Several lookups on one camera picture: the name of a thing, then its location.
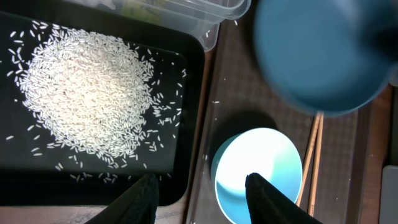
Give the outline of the large blue plate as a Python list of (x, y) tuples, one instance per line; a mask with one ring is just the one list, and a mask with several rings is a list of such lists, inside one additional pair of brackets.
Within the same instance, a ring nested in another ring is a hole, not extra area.
[(357, 110), (383, 91), (397, 67), (393, 0), (263, 0), (253, 31), (263, 77), (306, 113)]

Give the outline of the small light blue bowl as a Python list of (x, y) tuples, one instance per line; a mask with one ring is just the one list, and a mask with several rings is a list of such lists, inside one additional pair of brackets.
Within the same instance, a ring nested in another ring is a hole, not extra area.
[(246, 176), (258, 173), (295, 203), (302, 187), (302, 161), (293, 142), (271, 128), (250, 129), (227, 139), (211, 164), (217, 203), (231, 223), (250, 223)]

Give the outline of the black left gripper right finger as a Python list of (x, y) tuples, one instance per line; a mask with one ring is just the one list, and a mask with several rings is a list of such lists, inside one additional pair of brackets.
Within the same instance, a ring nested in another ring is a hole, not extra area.
[(246, 176), (245, 188), (252, 224), (322, 224), (258, 173)]

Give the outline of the orange green snack wrapper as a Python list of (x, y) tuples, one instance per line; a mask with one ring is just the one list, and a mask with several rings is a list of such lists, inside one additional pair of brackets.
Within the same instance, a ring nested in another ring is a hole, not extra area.
[(124, 1), (121, 7), (121, 15), (155, 25), (161, 24), (159, 10), (152, 6), (145, 6), (139, 1)]

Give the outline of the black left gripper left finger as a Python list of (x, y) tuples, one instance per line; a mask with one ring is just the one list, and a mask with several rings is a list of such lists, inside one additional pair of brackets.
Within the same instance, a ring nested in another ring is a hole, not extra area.
[(159, 181), (146, 174), (86, 224), (154, 224)]

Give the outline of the black rectangular tray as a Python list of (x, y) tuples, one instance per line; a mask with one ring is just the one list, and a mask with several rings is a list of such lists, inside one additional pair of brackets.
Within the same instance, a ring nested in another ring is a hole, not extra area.
[[(82, 28), (136, 43), (139, 51), (155, 55), (157, 91), (166, 99), (183, 85), (175, 124), (159, 129), (164, 148), (139, 149), (138, 159), (123, 169), (112, 169), (96, 156), (81, 154), (82, 165), (72, 164), (68, 148), (49, 149), (49, 131), (34, 126), (34, 117), (22, 105), (22, 94), (8, 72), (12, 68), (9, 34), (27, 30), (33, 19)], [(190, 175), (205, 53), (196, 38), (172, 29), (63, 3), (61, 7), (1, 8), (1, 205), (79, 206), (109, 205), (144, 174), (161, 176), (159, 203), (170, 205), (185, 193)]]

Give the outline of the pile of rice grains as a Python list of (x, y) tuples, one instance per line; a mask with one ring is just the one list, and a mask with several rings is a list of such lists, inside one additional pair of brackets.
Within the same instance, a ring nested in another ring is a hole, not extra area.
[(1, 168), (171, 177), (187, 64), (112, 35), (8, 19), (1, 24)]

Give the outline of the wooden chopstick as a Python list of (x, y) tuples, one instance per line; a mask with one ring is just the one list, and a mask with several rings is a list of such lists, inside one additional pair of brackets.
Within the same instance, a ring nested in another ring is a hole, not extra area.
[(313, 158), (313, 170), (312, 170), (312, 180), (310, 186), (310, 196), (308, 201), (308, 214), (310, 216), (314, 216), (315, 210), (315, 201), (316, 201), (316, 194), (317, 194), (317, 184), (318, 184), (318, 173), (319, 173), (319, 166), (320, 166), (320, 157), (321, 157), (321, 150), (322, 150), (322, 138), (323, 138), (323, 123), (324, 123), (324, 114), (320, 113), (319, 115), (319, 125), (317, 130), (316, 136), (316, 145), (315, 145), (315, 153)]
[(319, 126), (321, 117), (322, 117), (322, 114), (317, 113), (313, 119), (313, 125), (312, 125), (311, 131), (310, 131), (310, 137), (308, 140), (307, 150), (306, 150), (304, 161), (303, 161), (302, 186), (300, 188), (300, 193), (299, 193), (298, 199), (296, 201), (296, 205), (298, 207), (300, 206), (300, 203), (302, 200), (302, 195), (303, 195), (305, 183), (307, 180), (309, 165), (310, 165), (310, 161), (311, 161), (311, 157), (312, 157), (312, 153), (313, 153), (313, 149), (314, 149), (314, 145), (315, 145), (315, 140), (316, 140), (316, 136), (317, 136), (318, 126)]

